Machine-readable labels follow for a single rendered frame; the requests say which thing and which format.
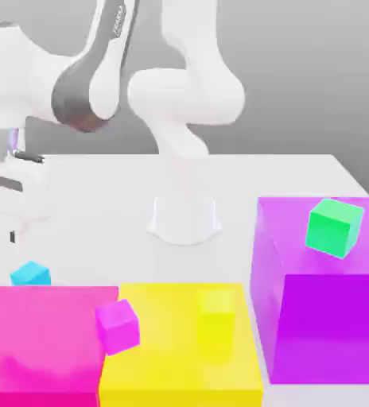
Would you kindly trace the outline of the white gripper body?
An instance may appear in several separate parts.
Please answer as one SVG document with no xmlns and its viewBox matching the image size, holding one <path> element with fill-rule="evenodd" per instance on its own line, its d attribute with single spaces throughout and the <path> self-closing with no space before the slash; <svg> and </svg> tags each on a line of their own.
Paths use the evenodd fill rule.
<svg viewBox="0 0 369 407">
<path fill-rule="evenodd" d="M 48 218 L 49 175 L 46 164 L 32 161 L 0 163 L 0 213 L 25 221 Z"/>
</svg>

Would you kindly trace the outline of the small cyan cube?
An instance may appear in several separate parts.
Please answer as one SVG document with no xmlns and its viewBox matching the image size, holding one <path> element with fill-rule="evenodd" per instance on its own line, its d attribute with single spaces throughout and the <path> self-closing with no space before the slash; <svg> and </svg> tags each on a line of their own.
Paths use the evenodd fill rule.
<svg viewBox="0 0 369 407">
<path fill-rule="evenodd" d="M 49 269 L 30 261 L 10 274 L 12 285 L 51 285 Z"/>
</svg>

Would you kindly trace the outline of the small magenta cube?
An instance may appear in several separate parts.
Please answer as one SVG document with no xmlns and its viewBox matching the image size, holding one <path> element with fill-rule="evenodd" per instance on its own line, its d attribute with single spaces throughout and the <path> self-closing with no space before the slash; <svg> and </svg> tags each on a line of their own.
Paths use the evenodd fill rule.
<svg viewBox="0 0 369 407">
<path fill-rule="evenodd" d="M 116 355 L 140 343 L 139 319 L 127 299 L 98 307 L 95 322 L 107 355 Z"/>
</svg>

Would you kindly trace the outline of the small yellow cube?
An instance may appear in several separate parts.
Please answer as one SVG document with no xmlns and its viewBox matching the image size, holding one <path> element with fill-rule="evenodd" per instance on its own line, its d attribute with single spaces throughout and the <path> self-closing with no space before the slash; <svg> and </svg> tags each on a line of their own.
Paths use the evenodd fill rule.
<svg viewBox="0 0 369 407">
<path fill-rule="evenodd" d="M 235 335 L 234 291 L 223 286 L 197 293 L 197 343 L 205 359 L 225 359 Z"/>
</svg>

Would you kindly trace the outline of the small green cube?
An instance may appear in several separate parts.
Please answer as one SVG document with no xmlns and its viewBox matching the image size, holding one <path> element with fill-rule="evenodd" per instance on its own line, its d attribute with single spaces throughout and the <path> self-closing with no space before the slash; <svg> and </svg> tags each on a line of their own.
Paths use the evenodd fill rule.
<svg viewBox="0 0 369 407">
<path fill-rule="evenodd" d="M 363 214 L 362 207 L 322 199 L 309 213 L 305 245 L 344 259 L 357 243 Z"/>
</svg>

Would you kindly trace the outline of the large pink box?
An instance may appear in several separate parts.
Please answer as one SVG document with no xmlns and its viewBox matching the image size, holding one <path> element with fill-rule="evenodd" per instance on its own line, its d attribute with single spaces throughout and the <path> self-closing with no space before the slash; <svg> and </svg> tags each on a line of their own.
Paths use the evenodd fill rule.
<svg viewBox="0 0 369 407">
<path fill-rule="evenodd" d="M 0 407 L 99 407 L 95 309 L 113 286 L 0 286 Z"/>
</svg>

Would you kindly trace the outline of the large yellow box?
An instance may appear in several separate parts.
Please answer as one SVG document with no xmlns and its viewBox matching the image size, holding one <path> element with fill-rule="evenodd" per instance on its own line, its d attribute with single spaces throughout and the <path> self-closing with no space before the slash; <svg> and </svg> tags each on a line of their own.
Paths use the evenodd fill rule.
<svg viewBox="0 0 369 407">
<path fill-rule="evenodd" d="M 197 293 L 234 291 L 235 335 L 225 359 L 205 359 L 197 343 Z M 240 283 L 126 283 L 140 343 L 104 360 L 100 407 L 262 407 L 263 385 Z"/>
</svg>

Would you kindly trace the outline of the large purple box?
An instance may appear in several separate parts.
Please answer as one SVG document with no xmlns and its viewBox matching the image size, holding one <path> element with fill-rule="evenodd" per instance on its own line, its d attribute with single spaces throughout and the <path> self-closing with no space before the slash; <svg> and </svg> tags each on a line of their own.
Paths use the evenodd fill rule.
<svg viewBox="0 0 369 407">
<path fill-rule="evenodd" d="M 316 197 L 258 199 L 250 294 L 274 384 L 369 384 L 369 198 L 339 259 L 305 245 Z"/>
</svg>

